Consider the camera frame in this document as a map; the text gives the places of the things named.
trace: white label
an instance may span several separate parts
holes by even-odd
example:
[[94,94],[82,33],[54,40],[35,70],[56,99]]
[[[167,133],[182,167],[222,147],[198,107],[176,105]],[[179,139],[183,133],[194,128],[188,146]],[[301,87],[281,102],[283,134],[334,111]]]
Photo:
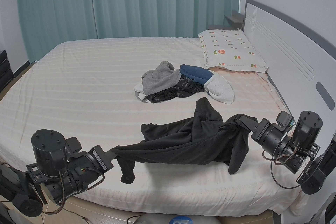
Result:
[[102,159],[98,156],[97,152],[94,150],[94,151],[92,151],[92,153],[95,155],[96,159],[98,160],[98,162],[100,163],[100,165],[103,167],[103,169],[107,170],[107,167],[103,163]]

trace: floral pillow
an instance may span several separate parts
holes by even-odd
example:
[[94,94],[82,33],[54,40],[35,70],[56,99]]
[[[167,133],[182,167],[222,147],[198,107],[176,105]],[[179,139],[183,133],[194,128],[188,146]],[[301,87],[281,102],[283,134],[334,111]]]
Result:
[[206,30],[198,35],[205,67],[265,73],[268,65],[242,30]]

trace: white bed sheet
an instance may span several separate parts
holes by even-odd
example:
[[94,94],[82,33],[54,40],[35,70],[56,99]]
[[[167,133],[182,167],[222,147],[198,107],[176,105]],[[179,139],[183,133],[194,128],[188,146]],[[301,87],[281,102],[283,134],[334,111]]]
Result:
[[[103,150],[138,143],[142,123],[166,124],[192,117],[195,102],[206,96],[225,121],[244,113],[274,122],[286,110],[265,74],[219,70],[232,85],[233,104],[206,93],[148,104],[134,96],[141,75],[163,60],[203,64],[198,38],[113,38],[71,41],[58,45],[37,62],[0,102],[0,157],[21,170],[35,158],[31,136],[39,129],[76,136],[84,150],[100,144]],[[266,209],[282,213],[291,206],[299,214],[307,196],[300,188],[278,187],[261,147],[249,139],[241,168],[229,175],[224,163],[173,165],[136,163],[133,184],[120,182],[116,160],[105,181],[79,197],[136,212],[241,216]],[[278,181],[294,186],[297,176],[274,167]]]

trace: floor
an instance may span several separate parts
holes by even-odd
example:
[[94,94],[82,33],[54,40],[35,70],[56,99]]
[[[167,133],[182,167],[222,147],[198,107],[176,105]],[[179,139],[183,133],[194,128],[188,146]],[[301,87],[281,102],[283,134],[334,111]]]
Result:
[[[12,80],[2,92],[0,92],[0,100],[5,96],[8,90],[20,79],[20,77],[24,73],[26,73],[33,65],[34,63],[28,66],[18,77]],[[4,204],[9,209],[15,209],[15,207],[10,202],[5,202]],[[109,208],[76,197],[69,198],[66,201],[64,208],[88,218],[90,224],[126,224],[126,220],[129,217],[144,214]],[[44,206],[44,211],[47,212],[52,212],[55,209],[57,209],[57,206],[50,201],[47,205]],[[86,223],[81,217],[73,213],[69,213],[65,210],[62,210],[56,215],[46,215],[42,213],[41,216],[28,219],[34,224]],[[137,218],[132,218],[129,223],[133,223],[136,219]],[[222,224],[274,224],[273,212],[271,210],[266,210],[265,212],[257,216],[246,215],[242,217],[218,217],[218,219]]]

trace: gray oval cutout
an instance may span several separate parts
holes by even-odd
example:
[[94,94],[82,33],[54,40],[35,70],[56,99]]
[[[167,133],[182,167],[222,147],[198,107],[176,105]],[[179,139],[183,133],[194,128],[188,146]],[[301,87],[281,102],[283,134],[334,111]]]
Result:
[[335,108],[335,101],[330,96],[329,92],[325,89],[321,82],[316,83],[316,89],[321,95],[323,101],[327,104],[330,110],[334,110]]

